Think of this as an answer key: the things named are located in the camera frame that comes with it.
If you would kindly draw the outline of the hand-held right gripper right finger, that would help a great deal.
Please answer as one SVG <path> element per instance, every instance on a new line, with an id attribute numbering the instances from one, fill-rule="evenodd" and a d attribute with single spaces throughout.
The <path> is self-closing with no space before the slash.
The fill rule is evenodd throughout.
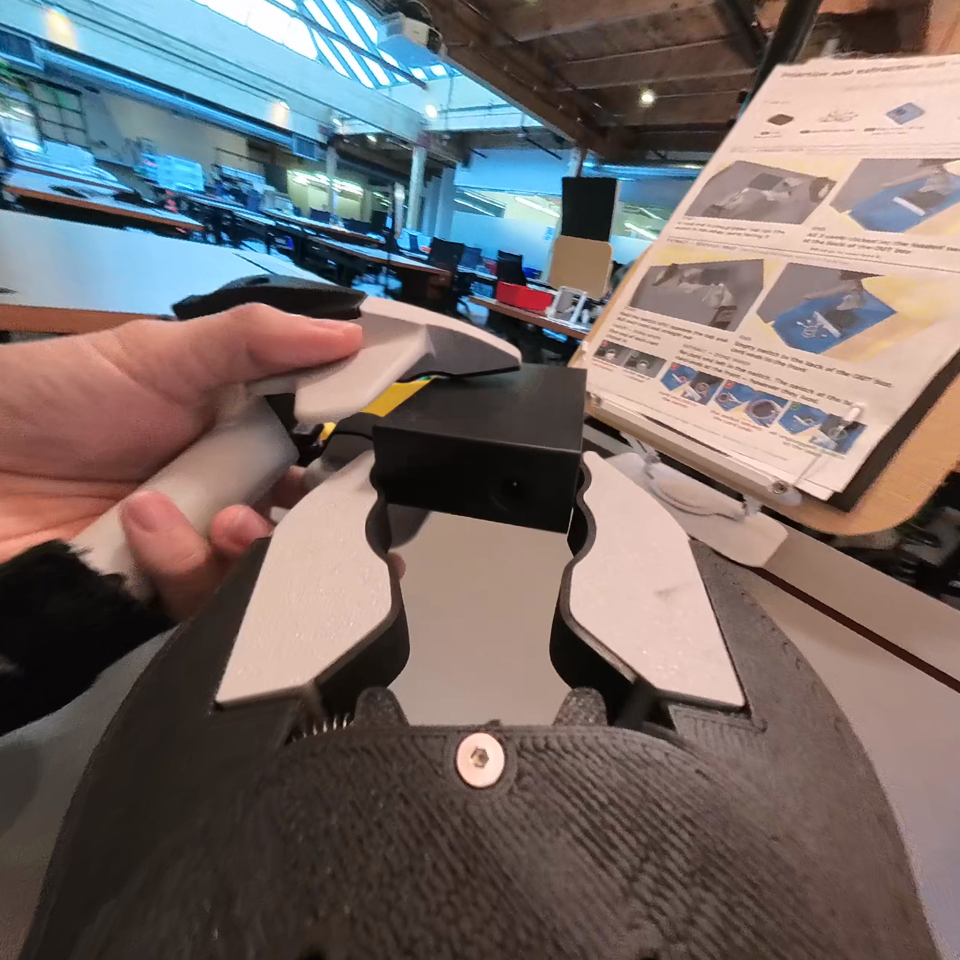
<path id="1" fill-rule="evenodd" d="M 690 538 L 612 459 L 582 455 L 549 654 L 608 711 L 742 711 L 743 690 Z"/>

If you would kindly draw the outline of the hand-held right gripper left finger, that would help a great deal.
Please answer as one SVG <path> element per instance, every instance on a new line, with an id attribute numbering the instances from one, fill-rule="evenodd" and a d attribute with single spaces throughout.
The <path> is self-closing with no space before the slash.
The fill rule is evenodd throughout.
<path id="1" fill-rule="evenodd" d="M 406 666 L 409 630 L 389 558 L 387 503 L 366 451 L 276 527 L 216 694 L 232 709 L 292 698 L 355 711 Z"/>

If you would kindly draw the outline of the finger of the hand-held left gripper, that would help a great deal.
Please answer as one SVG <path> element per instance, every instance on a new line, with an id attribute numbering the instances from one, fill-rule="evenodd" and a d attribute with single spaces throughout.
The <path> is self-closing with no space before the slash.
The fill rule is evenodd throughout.
<path id="1" fill-rule="evenodd" d="M 366 349 L 382 349 L 398 378 L 479 378 L 517 371 L 519 349 L 486 329 L 383 297 L 359 305 Z"/>
<path id="2" fill-rule="evenodd" d="M 340 361 L 254 381 L 249 393 L 262 398 L 291 394 L 294 418 L 302 425 L 336 423 L 433 358 L 424 346 L 367 346 Z"/>

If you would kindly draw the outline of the black network switch box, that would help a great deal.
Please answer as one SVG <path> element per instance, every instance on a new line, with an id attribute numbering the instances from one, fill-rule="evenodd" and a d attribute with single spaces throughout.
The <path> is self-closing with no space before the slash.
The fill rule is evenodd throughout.
<path id="1" fill-rule="evenodd" d="M 565 534 L 586 383 L 545 365 L 434 379 L 372 427 L 375 486 L 390 505 Z"/>

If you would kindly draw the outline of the person's left hand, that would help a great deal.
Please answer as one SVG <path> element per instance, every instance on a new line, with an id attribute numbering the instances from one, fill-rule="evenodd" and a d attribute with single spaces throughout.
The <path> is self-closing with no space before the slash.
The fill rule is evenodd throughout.
<path id="1" fill-rule="evenodd" d="M 160 605 L 175 621 L 189 618 L 271 534 L 270 510 L 306 495 L 304 471 L 292 467 L 254 506 L 221 510 L 209 534 L 162 493 L 138 488 L 208 431 L 234 386 L 362 346 L 352 322 L 248 304 L 2 347 L 2 562 L 72 541 L 119 503 L 130 551 Z"/>

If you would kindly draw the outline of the yellow plastic bin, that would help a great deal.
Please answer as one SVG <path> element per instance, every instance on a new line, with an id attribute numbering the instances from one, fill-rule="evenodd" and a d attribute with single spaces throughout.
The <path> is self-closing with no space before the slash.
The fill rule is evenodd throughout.
<path id="1" fill-rule="evenodd" d="M 366 405 L 356 414 L 348 414 L 336 421 L 325 422 L 319 429 L 316 443 L 324 444 L 332 436 L 336 428 L 351 425 L 353 421 L 363 425 L 371 417 L 385 417 L 396 410 L 404 402 L 410 400 L 414 395 L 423 390 L 434 379 L 431 376 L 420 377 L 409 382 L 396 382 L 378 397 Z"/>

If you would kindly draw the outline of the red plastic bin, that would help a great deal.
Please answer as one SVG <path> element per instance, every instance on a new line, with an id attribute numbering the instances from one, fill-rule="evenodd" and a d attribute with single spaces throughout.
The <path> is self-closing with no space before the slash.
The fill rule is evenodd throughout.
<path id="1" fill-rule="evenodd" d="M 494 298 L 499 304 L 530 311 L 545 313 L 553 305 L 556 294 L 553 291 L 536 286 L 498 281 Z"/>

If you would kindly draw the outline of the beige rounded board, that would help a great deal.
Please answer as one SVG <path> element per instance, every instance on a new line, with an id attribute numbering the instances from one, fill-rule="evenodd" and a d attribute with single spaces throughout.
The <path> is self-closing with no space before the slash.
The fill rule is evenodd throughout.
<path id="1" fill-rule="evenodd" d="M 560 234 L 551 248 L 546 282 L 556 290 L 567 287 L 603 300 L 609 290 L 613 253 L 609 241 Z"/>

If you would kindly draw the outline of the black upright panel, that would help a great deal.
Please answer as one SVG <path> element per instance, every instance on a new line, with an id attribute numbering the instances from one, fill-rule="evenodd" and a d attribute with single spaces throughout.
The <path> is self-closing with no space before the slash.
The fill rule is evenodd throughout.
<path id="1" fill-rule="evenodd" d="M 606 176 L 566 176 L 561 180 L 561 236 L 608 242 L 619 197 L 619 180 Z"/>

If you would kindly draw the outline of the ceiling projector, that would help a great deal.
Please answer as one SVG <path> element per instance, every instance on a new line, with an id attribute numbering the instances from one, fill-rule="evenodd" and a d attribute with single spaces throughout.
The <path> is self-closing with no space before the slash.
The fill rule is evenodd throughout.
<path id="1" fill-rule="evenodd" d="M 395 12 L 386 16 L 377 28 L 377 46 L 396 59 L 438 59 L 446 49 L 441 33 L 431 23 Z"/>

